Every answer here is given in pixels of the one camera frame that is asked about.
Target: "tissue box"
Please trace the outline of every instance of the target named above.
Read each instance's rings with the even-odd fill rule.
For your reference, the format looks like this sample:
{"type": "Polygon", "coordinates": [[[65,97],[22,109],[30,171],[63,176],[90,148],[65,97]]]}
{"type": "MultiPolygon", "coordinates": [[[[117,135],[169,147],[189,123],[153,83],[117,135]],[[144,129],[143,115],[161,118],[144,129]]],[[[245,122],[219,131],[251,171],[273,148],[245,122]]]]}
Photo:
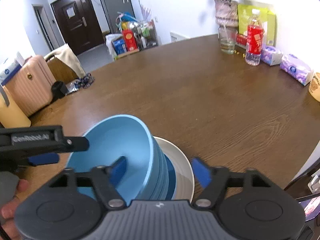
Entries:
{"type": "Polygon", "coordinates": [[[0,65],[1,85],[6,85],[21,68],[22,66],[17,58],[7,58],[5,62],[0,65]]]}
{"type": "Polygon", "coordinates": [[[282,60],[283,53],[273,46],[263,45],[261,52],[261,60],[269,66],[279,65],[282,60]]]}
{"type": "Polygon", "coordinates": [[[304,86],[311,81],[313,76],[313,69],[292,54],[284,55],[282,57],[280,68],[293,76],[304,86]]]}

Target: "white plate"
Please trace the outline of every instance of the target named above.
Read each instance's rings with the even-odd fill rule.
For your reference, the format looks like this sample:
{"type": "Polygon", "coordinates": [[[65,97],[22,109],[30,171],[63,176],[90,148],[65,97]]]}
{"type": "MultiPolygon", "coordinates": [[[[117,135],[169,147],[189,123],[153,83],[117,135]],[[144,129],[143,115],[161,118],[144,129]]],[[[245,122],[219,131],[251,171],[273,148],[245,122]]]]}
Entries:
{"type": "Polygon", "coordinates": [[[173,199],[189,199],[191,202],[195,191],[195,178],[190,162],[173,143],[159,137],[155,137],[155,139],[163,153],[170,159],[176,172],[176,189],[173,199]]]}

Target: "red box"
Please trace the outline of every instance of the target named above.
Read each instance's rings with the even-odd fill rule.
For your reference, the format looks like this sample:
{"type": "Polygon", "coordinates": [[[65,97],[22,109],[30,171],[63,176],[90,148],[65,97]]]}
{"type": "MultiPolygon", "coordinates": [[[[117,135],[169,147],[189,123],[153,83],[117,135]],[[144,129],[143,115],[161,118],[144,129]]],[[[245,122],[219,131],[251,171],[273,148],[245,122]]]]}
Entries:
{"type": "Polygon", "coordinates": [[[122,35],[128,51],[132,51],[138,48],[132,30],[124,30],[122,31],[122,35]]]}
{"type": "Polygon", "coordinates": [[[237,45],[243,49],[247,47],[247,36],[238,34],[237,35],[237,45]]]}

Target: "human hand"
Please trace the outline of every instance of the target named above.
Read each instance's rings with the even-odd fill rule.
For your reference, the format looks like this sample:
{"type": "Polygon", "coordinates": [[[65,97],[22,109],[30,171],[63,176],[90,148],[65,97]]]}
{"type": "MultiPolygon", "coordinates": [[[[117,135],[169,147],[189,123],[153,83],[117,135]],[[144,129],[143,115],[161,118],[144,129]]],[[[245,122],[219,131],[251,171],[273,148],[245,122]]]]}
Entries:
{"type": "MultiPolygon", "coordinates": [[[[29,186],[28,181],[21,179],[18,183],[16,193],[26,191],[28,186],[29,186]]],[[[13,221],[14,212],[16,211],[19,204],[20,204],[20,200],[15,196],[12,201],[4,205],[0,210],[3,218],[7,219],[6,223],[1,226],[12,240],[20,239],[18,230],[13,221]]]]}

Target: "paper notice on door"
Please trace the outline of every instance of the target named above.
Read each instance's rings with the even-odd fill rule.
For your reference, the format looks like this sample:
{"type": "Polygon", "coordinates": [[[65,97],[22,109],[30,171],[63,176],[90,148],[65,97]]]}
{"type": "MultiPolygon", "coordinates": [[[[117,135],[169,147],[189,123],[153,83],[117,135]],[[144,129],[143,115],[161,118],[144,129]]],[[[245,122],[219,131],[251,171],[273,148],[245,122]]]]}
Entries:
{"type": "Polygon", "coordinates": [[[67,14],[69,16],[69,18],[72,18],[73,16],[75,16],[75,10],[73,9],[73,7],[70,7],[67,9],[67,14]]]}

